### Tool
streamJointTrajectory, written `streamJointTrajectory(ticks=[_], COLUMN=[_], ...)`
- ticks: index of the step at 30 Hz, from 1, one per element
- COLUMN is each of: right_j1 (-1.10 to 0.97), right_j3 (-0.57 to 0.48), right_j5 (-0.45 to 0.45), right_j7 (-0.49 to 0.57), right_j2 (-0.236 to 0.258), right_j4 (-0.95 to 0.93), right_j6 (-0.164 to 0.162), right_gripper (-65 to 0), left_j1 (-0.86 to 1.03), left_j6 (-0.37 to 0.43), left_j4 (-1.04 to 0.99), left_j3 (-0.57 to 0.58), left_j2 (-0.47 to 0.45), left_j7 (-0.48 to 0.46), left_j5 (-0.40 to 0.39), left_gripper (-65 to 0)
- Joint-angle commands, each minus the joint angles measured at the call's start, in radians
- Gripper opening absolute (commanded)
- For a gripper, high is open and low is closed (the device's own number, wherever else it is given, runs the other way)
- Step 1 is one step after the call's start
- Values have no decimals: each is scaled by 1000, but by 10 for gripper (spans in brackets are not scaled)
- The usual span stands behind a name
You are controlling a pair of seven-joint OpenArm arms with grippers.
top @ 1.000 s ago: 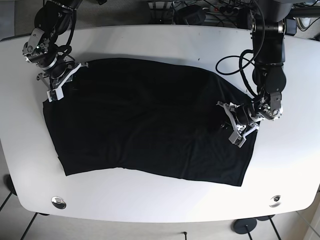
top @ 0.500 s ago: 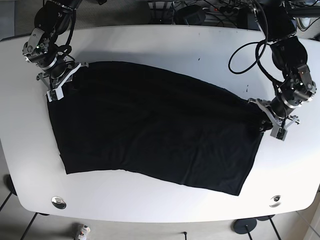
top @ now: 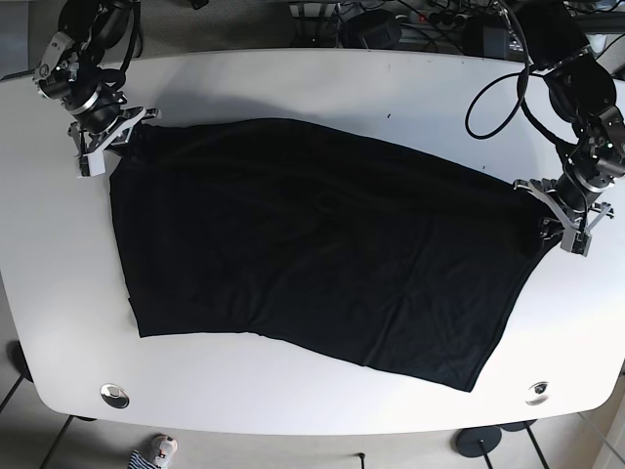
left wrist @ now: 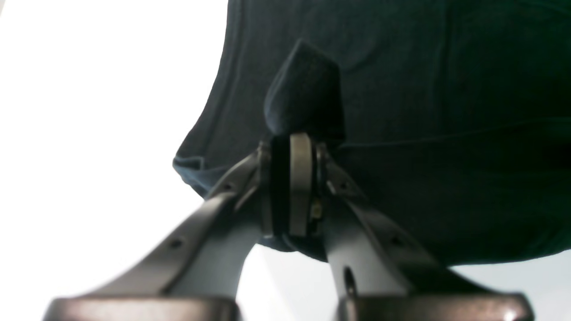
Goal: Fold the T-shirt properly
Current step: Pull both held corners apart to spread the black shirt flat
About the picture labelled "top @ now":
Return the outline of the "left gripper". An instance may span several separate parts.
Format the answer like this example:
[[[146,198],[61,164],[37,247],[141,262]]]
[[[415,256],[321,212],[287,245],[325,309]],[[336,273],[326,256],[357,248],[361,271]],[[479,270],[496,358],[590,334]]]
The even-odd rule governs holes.
[[[553,218],[542,218],[538,225],[538,234],[541,239],[553,239],[562,235],[575,235],[576,237],[589,237],[591,230],[599,221],[608,217],[614,217],[613,208],[609,203],[602,202],[587,203],[582,212],[570,208],[566,205],[557,192],[557,181],[542,180],[515,180],[513,182],[515,190],[523,190],[531,193],[535,198],[546,204],[558,220]]]

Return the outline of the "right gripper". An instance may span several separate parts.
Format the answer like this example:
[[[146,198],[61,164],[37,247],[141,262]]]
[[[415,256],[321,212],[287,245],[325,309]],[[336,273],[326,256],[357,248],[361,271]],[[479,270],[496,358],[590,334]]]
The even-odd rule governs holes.
[[[119,141],[122,145],[125,145],[137,124],[146,119],[160,117],[161,111],[158,108],[131,107],[122,109],[112,123],[102,132],[92,134],[89,143],[86,143],[84,140],[85,131],[78,122],[72,122],[69,125],[67,135],[75,143],[79,159],[99,158],[104,156],[104,150],[113,143]]]

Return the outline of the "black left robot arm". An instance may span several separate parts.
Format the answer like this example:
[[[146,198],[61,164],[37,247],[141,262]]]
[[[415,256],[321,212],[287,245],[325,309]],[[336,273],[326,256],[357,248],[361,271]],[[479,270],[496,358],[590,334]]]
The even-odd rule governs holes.
[[[614,82],[564,2],[496,1],[493,6],[523,51],[513,110],[523,112],[556,147],[562,163],[562,176],[545,194],[583,236],[597,198],[624,175],[624,116]],[[554,111],[572,126],[577,143],[557,137],[531,114],[525,94],[534,71],[541,72]]]

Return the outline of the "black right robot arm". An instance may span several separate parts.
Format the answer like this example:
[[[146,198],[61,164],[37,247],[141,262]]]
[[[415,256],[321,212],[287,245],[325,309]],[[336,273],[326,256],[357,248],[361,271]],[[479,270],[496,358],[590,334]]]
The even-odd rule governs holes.
[[[104,152],[128,144],[154,108],[126,108],[122,87],[141,38],[139,1],[67,1],[33,72],[38,93],[73,117],[67,134],[83,177],[105,172]]]

